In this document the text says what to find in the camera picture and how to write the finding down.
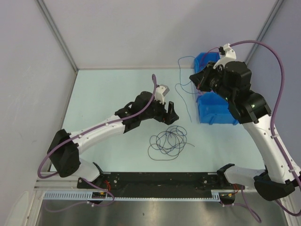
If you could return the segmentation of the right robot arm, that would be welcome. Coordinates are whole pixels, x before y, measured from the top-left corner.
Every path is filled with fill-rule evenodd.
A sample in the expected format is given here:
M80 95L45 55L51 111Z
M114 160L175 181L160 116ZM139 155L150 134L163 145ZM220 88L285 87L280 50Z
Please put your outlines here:
M200 72L190 76L199 91L212 91L228 102L234 119L243 125L255 142L265 165L264 169L248 169L229 163L217 171L217 184L228 189L233 184L255 188L267 201L284 198L295 191L301 169L287 155L285 146L271 126L271 110L264 97L250 89L252 72L244 62L231 61L214 67L210 62Z

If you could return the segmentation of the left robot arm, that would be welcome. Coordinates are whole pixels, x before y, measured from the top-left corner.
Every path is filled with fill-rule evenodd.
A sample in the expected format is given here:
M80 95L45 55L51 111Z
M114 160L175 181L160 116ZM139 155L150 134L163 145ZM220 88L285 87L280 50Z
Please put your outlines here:
M179 120L179 116L172 101L166 108L165 103L156 99L152 93L143 91L133 102L129 102L110 118L93 127L73 133L59 130L47 152L56 174L62 178L74 175L86 179L93 188L101 187L104 177L100 174L100 168L96 163L81 159L80 155L112 136L139 127L142 121L148 119L171 125Z

